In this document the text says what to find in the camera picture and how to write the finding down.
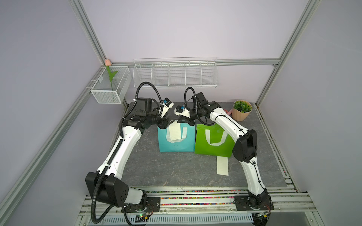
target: wall-mounted wire rack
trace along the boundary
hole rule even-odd
[[[98,103],[122,103],[132,77],[127,66],[109,66],[111,72],[118,71],[112,83],[106,67],[90,90]]]
[[[145,81],[158,88],[201,88],[218,85],[216,58],[135,59],[134,62],[135,87]]]

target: green artificial plant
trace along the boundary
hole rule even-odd
[[[111,72],[111,69],[109,69],[109,66],[106,66],[106,68],[107,68],[108,75],[109,75],[109,81],[111,82],[111,88],[113,90],[112,80],[113,80],[113,77],[117,74],[118,71]]]
[[[246,101],[236,101],[234,103],[234,108],[241,112],[249,112],[252,109]]]

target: pink tulip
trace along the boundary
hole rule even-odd
[[[112,63],[111,63],[111,61],[110,61],[109,59],[106,59],[106,60],[104,61],[104,64],[105,64],[106,66],[111,66],[111,65],[112,65]]]

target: white paper strip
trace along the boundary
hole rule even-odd
[[[227,163],[227,159],[228,157],[221,157],[221,156],[216,157],[217,174],[225,176],[229,175],[229,166]]]
[[[181,126],[180,123],[173,122],[169,125],[170,138],[171,140],[181,139]]]
[[[226,131],[223,132],[223,135],[221,137],[221,141],[218,142],[218,143],[212,143],[212,144],[210,143],[210,130],[209,129],[205,130],[205,137],[206,137],[206,141],[208,142],[208,144],[210,144],[212,146],[220,146],[225,142],[226,137],[227,137],[227,132]]]

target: white bag handle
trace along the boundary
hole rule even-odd
[[[177,139],[177,140],[171,140],[171,135],[170,135],[170,129],[167,127],[167,131],[166,131],[166,140],[170,143],[175,143],[175,142],[181,142],[183,141],[187,136],[187,127],[184,126],[182,128],[182,138],[181,139]]]
[[[220,142],[213,143],[213,144],[210,143],[210,130],[209,129],[205,130],[205,136],[206,136],[206,141],[208,142],[208,144],[210,144],[212,146],[220,146],[221,144],[223,144],[225,142],[226,137],[227,137],[227,132],[226,131],[223,132],[223,136],[221,137]]]

